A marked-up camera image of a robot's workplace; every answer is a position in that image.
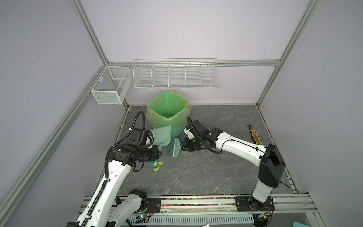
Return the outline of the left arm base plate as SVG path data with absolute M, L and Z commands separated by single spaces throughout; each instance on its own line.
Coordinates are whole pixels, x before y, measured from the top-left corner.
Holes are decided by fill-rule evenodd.
M 135 211 L 134 214 L 142 214 L 142 213 L 160 213 L 161 210 L 161 198 L 152 197 L 148 198 L 146 202 L 146 206 L 144 208 Z

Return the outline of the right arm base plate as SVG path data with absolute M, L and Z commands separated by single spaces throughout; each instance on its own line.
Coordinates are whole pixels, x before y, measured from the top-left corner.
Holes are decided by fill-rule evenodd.
M 275 211 L 271 196 L 268 196 L 265 202 L 260 202 L 252 196 L 236 196 L 234 199 L 238 212 Z

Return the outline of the green hand brush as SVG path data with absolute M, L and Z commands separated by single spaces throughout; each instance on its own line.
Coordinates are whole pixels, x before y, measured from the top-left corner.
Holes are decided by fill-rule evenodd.
M 171 139 L 170 143 L 164 147 L 164 153 L 172 158 L 176 158 L 181 150 L 180 140 L 178 138 Z

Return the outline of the green trash bin with bag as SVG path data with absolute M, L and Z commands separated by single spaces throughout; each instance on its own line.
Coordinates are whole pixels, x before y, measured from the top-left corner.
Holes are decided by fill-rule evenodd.
M 171 136 L 178 137 L 186 127 L 191 108 L 186 97 L 165 91 L 147 105 L 146 118 L 153 129 L 171 126 Z

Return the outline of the aluminium front rail frame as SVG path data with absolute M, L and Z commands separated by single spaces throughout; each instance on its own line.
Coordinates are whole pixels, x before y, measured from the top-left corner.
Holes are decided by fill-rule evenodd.
M 259 226 L 270 224 L 271 218 L 282 213 L 304 213 L 313 227 L 324 227 L 325 224 L 312 198 L 308 194 L 276 194 L 271 195 L 275 211 L 238 212 L 235 197 L 242 195 L 202 195 L 202 196 L 150 196 L 161 198 L 160 213 L 132 214 L 124 224 L 132 225 L 195 225 L 195 224 L 226 224 L 251 223 Z M 116 197 L 112 209 L 126 200 Z M 90 203 L 86 198 L 80 214 Z

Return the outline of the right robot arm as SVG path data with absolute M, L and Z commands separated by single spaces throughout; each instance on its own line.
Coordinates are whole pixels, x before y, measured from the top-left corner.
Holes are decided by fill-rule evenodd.
M 263 208 L 271 209 L 273 201 L 270 194 L 274 188 L 279 186 L 285 170 L 285 162 L 275 145 L 253 144 L 233 137 L 218 128 L 209 130 L 198 120 L 193 121 L 189 116 L 184 133 L 187 137 L 181 143 L 183 151 L 195 152 L 206 149 L 215 154 L 222 154 L 226 151 L 257 166 L 259 168 L 258 180 L 245 207 L 252 211 L 260 211 Z

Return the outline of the yellow black small tool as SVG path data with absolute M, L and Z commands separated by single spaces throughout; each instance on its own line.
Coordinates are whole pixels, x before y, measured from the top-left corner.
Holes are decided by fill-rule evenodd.
M 251 138 L 252 138 L 253 142 L 255 144 L 257 144 L 257 145 L 262 145 L 263 143 L 262 143 L 258 133 L 252 127 L 252 125 L 249 124 L 248 127 L 249 127 L 249 130 L 250 130 L 250 135 L 251 135 Z

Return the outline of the green plastic dustpan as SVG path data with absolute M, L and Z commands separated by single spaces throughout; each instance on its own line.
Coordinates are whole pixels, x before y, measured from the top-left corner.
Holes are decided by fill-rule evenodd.
M 169 145 L 171 141 L 171 125 L 152 129 L 151 132 L 154 136 L 153 145 L 156 145 L 159 150 L 161 150 L 162 147 Z

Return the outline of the small white mesh basket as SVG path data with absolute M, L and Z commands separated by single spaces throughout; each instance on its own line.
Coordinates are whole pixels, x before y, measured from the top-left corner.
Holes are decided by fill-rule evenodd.
M 129 67 L 106 66 L 91 93 L 98 104 L 122 105 L 131 82 Z

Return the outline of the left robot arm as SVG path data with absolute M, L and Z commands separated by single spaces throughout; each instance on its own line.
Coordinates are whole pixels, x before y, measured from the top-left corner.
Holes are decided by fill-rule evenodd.
M 90 203 L 76 221 L 68 227 L 120 227 L 137 211 L 147 209 L 147 193 L 133 189 L 126 200 L 112 209 L 118 191 L 129 172 L 136 171 L 136 164 L 157 161 L 161 148 L 170 143 L 171 133 L 132 128 L 119 142 L 112 145 L 104 162 L 104 176 Z

